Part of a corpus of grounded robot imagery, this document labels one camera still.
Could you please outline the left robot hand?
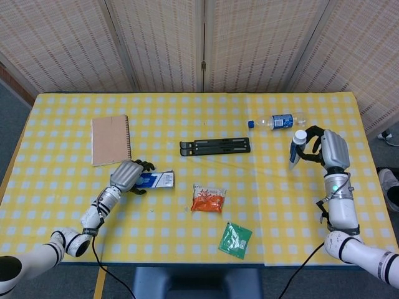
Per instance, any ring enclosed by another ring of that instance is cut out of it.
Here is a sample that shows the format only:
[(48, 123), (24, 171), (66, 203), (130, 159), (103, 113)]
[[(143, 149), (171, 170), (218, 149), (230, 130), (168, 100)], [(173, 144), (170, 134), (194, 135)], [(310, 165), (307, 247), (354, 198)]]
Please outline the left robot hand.
[(122, 193), (128, 191), (136, 195), (144, 195), (146, 190), (138, 189), (135, 183), (144, 171), (154, 171), (155, 166), (148, 161), (126, 160), (110, 175), (110, 185), (117, 187)]

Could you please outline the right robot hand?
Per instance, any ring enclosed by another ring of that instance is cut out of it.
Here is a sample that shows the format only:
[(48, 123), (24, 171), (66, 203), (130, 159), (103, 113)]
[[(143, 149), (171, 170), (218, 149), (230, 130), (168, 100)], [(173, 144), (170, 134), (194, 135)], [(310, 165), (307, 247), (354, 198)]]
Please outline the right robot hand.
[(305, 145), (313, 137), (317, 137), (312, 148), (312, 154), (304, 153), (301, 148), (295, 149), (295, 154), (305, 161), (319, 163), (329, 174), (344, 173), (350, 166), (349, 150), (346, 141), (334, 131), (325, 130), (316, 125), (305, 130), (307, 137)]

